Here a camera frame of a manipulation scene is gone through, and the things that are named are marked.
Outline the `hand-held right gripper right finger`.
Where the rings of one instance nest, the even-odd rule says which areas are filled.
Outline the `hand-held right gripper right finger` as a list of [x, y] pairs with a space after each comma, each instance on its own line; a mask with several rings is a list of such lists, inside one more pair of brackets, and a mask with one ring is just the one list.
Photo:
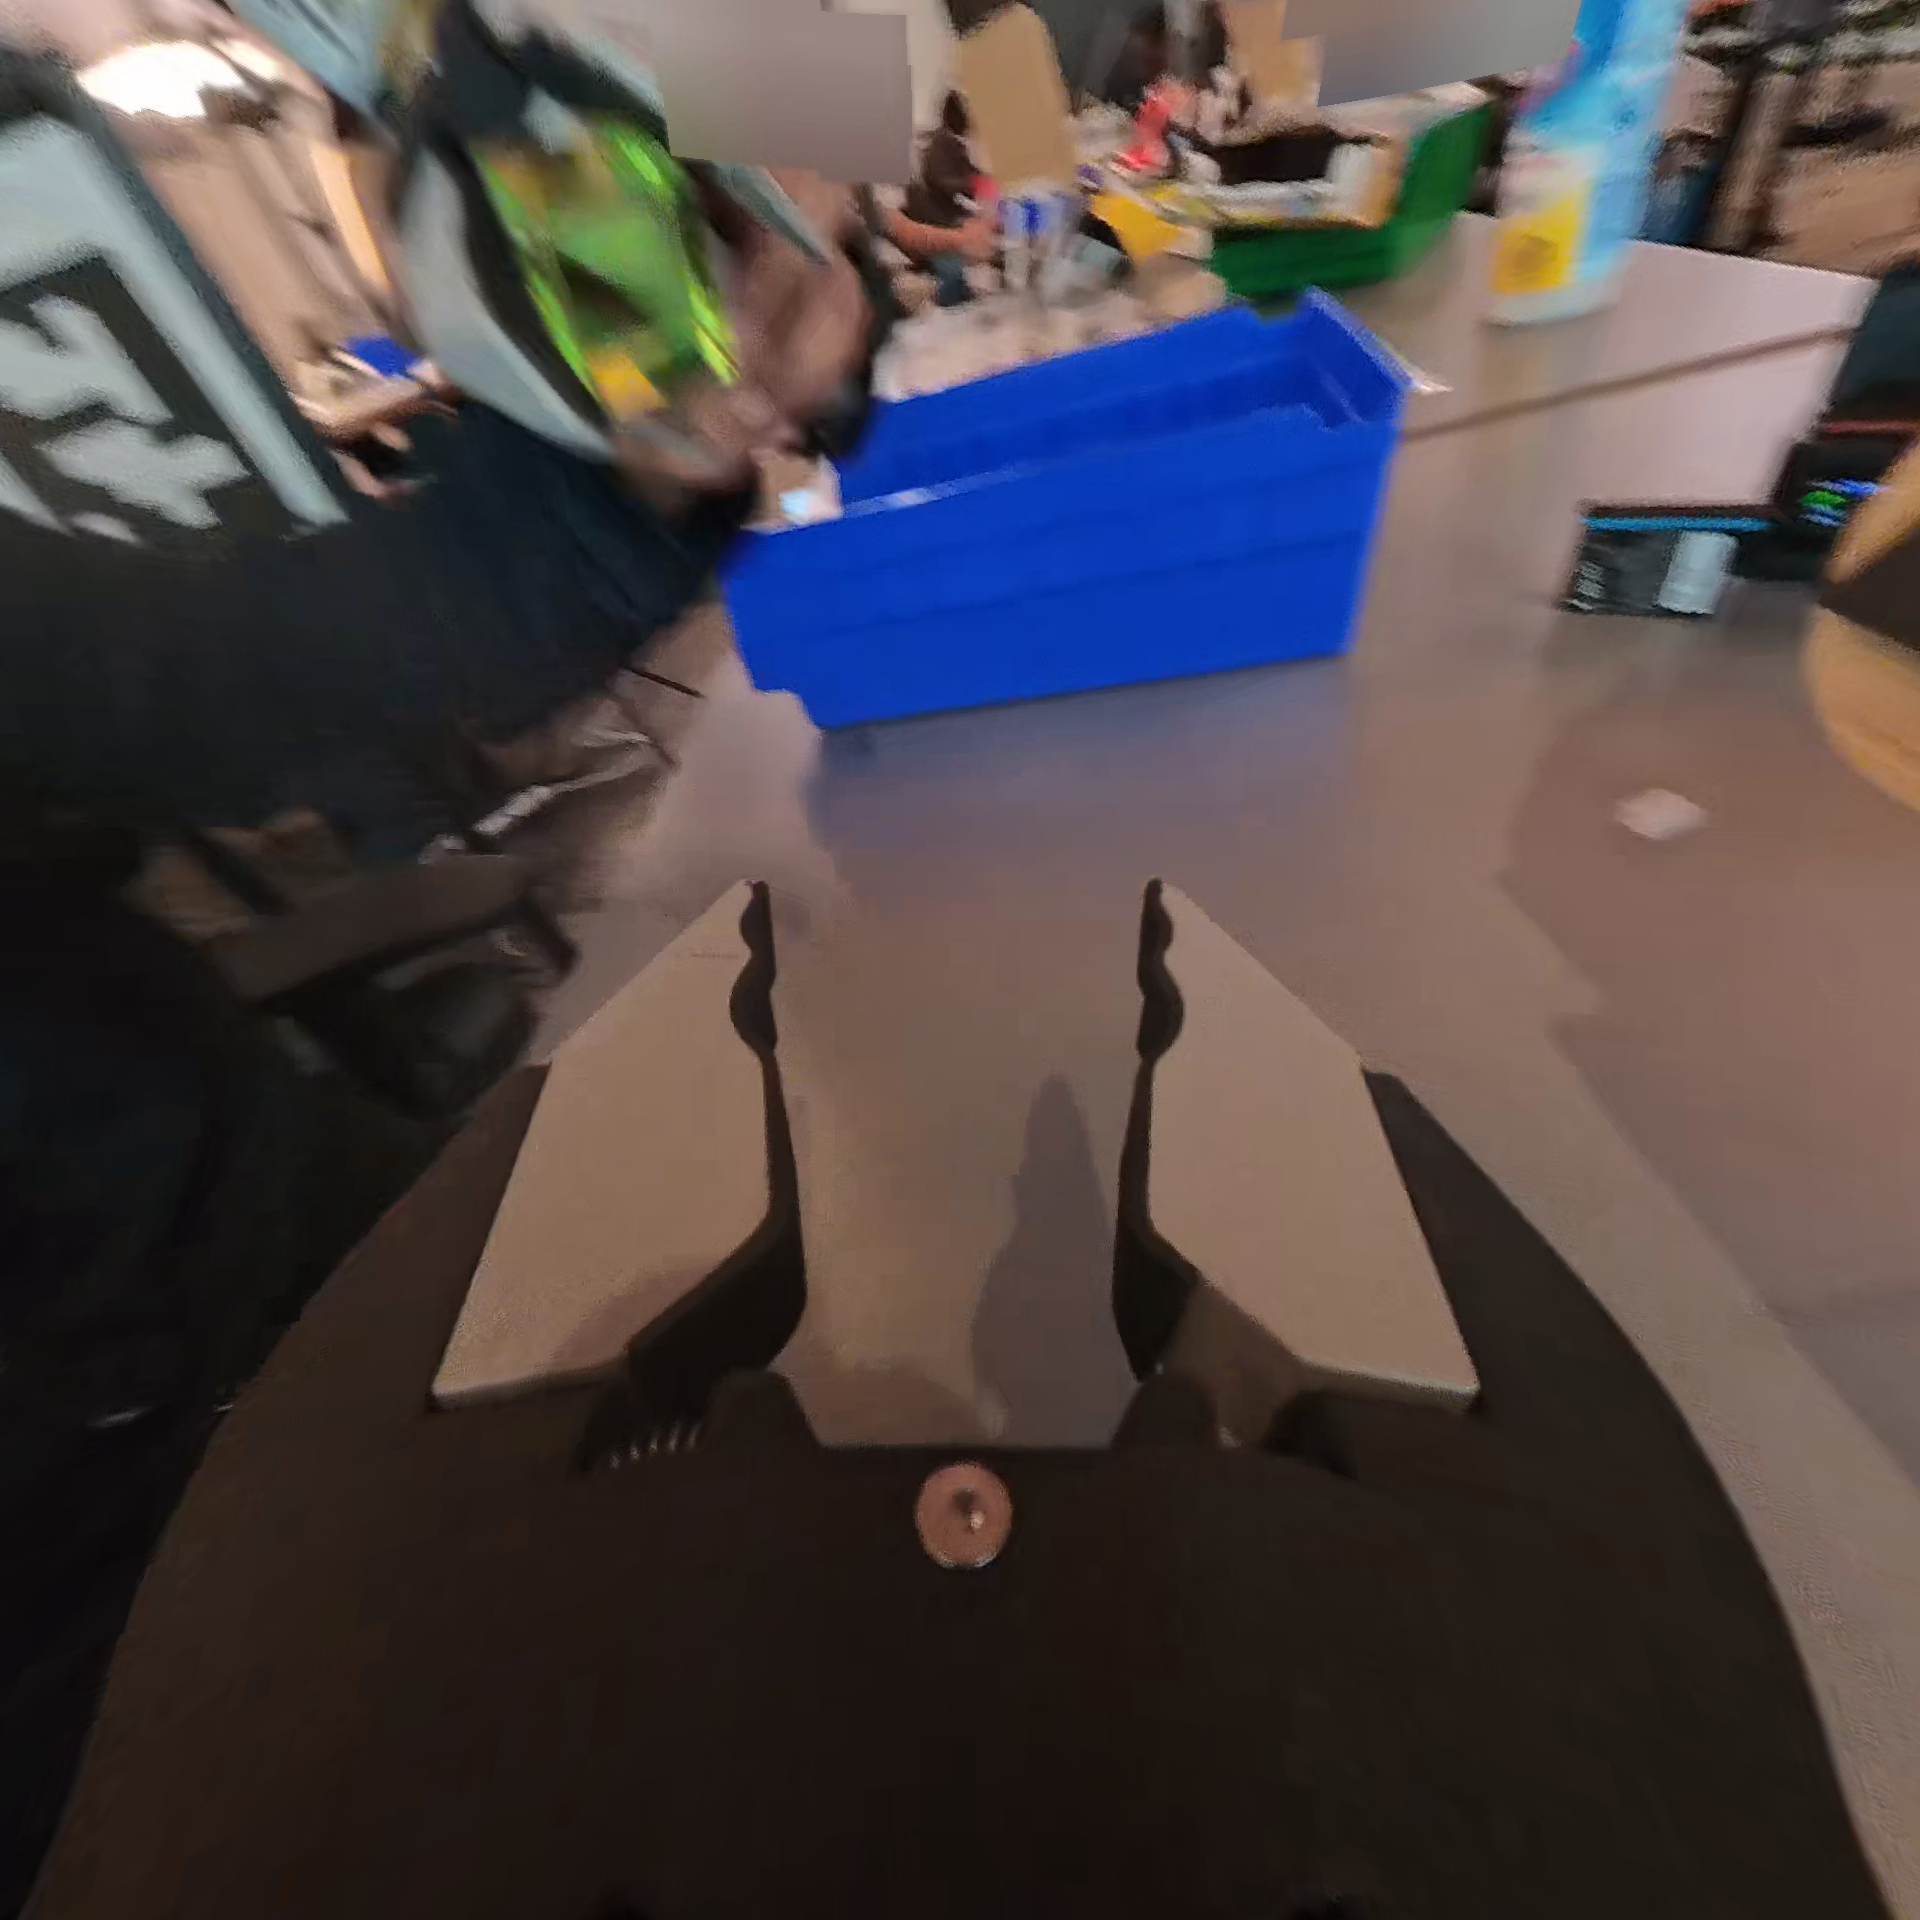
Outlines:
[[1313, 1397], [1445, 1416], [1480, 1380], [1358, 1049], [1179, 886], [1142, 889], [1112, 1318], [1231, 1442]]

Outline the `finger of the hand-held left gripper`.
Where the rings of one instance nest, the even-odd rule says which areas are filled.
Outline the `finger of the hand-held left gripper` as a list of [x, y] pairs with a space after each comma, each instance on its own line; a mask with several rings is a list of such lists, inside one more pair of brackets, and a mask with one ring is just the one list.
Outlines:
[[607, 410], [547, 328], [467, 157], [409, 157], [397, 242], [417, 342], [461, 396], [569, 454], [613, 452]]
[[726, 265], [750, 265], [772, 248], [807, 265], [828, 262], [819, 226], [772, 174], [728, 159], [693, 159], [688, 177], [709, 245]]

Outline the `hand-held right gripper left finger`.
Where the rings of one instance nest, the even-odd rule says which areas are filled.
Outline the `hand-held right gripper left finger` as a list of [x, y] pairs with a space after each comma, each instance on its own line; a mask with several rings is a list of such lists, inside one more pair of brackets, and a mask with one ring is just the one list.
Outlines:
[[731, 885], [550, 1054], [431, 1398], [603, 1378], [654, 1391], [772, 1361], [807, 1268], [774, 1018], [771, 889]]

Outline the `shiny green packet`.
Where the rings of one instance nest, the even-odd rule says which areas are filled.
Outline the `shiny green packet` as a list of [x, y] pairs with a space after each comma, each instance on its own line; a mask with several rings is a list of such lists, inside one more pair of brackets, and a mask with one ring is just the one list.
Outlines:
[[741, 385], [701, 198], [654, 132], [565, 111], [548, 140], [492, 134], [468, 153], [544, 336], [606, 415]]

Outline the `cardboard piece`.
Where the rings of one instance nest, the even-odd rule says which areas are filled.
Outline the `cardboard piece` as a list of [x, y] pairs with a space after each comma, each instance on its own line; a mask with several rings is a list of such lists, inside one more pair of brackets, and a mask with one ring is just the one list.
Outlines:
[[1006, 5], [957, 34], [950, 81], [965, 96], [975, 153], [1003, 186], [1077, 183], [1071, 100], [1054, 38], [1029, 5]]

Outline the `yellow packet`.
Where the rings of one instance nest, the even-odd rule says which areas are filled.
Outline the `yellow packet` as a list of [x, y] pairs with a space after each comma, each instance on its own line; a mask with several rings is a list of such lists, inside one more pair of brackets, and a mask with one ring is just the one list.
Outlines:
[[1211, 258], [1211, 228], [1183, 222], [1179, 212], [1126, 183], [1102, 185], [1087, 197], [1087, 216], [1111, 232], [1136, 270], [1158, 258], [1201, 265]]

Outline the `blue plastic bin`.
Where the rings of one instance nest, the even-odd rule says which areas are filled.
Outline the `blue plastic bin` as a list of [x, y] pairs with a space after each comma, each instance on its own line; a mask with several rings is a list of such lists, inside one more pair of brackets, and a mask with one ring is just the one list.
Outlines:
[[735, 648], [823, 730], [1342, 655], [1407, 390], [1309, 289], [881, 401], [733, 551]]

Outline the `green plastic bin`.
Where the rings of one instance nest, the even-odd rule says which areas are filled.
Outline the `green plastic bin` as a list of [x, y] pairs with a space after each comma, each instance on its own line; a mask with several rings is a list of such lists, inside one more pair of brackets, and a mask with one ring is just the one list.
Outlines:
[[1478, 93], [1406, 137], [1387, 140], [1385, 153], [1398, 170], [1381, 223], [1217, 228], [1207, 255], [1211, 273], [1231, 296], [1257, 304], [1302, 289], [1336, 295], [1406, 277], [1449, 237], [1468, 207], [1494, 125], [1497, 105]]

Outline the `black box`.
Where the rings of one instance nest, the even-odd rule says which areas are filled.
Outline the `black box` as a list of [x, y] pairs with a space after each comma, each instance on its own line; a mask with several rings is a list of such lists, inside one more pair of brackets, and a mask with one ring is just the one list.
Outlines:
[[1775, 518], [1747, 503], [1591, 503], [1557, 607], [1587, 617], [1711, 620]]

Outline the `tan round board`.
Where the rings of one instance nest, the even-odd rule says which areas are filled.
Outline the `tan round board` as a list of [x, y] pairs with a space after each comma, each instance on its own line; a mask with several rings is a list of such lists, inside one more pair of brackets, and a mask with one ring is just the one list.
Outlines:
[[1908, 814], [1917, 810], [1916, 646], [1828, 610], [1828, 599], [1873, 562], [1916, 546], [1916, 524], [1917, 446], [1910, 444], [1837, 537], [1800, 648], [1811, 711], [1828, 749]]

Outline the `blue white canister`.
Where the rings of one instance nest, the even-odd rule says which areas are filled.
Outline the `blue white canister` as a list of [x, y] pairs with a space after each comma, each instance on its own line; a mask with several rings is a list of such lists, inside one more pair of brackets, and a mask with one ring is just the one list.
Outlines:
[[1504, 143], [1485, 318], [1577, 320], [1617, 296], [1639, 242], [1688, 2], [1582, 2], [1567, 52]]

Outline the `black device with coloured lights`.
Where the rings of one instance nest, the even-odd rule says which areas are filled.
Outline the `black device with coloured lights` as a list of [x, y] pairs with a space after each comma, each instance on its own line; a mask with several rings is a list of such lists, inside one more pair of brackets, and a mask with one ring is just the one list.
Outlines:
[[1814, 583], [1848, 520], [1912, 444], [1916, 422], [1892, 421], [1824, 422], [1791, 444], [1768, 495], [1772, 546], [1759, 577]]

